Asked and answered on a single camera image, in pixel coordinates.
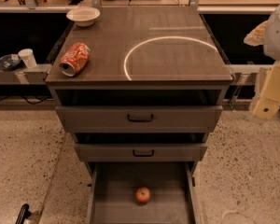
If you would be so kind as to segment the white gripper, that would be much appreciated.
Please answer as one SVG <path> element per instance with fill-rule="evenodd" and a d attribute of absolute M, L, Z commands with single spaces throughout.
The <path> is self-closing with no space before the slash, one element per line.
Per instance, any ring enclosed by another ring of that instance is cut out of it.
<path fill-rule="evenodd" d="M 280 109 L 280 61 L 266 71 L 259 97 L 252 114 L 259 119 L 271 119 Z"/>

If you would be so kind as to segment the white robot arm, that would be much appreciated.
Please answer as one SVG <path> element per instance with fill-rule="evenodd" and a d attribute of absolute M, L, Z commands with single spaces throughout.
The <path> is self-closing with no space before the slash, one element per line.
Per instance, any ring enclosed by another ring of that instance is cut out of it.
<path fill-rule="evenodd" d="M 249 46 L 263 46 L 266 56 L 275 60 L 266 71 L 264 84 L 252 108 L 260 119 L 271 119 L 280 108 L 280 5 L 268 20 L 254 28 L 245 38 Z"/>

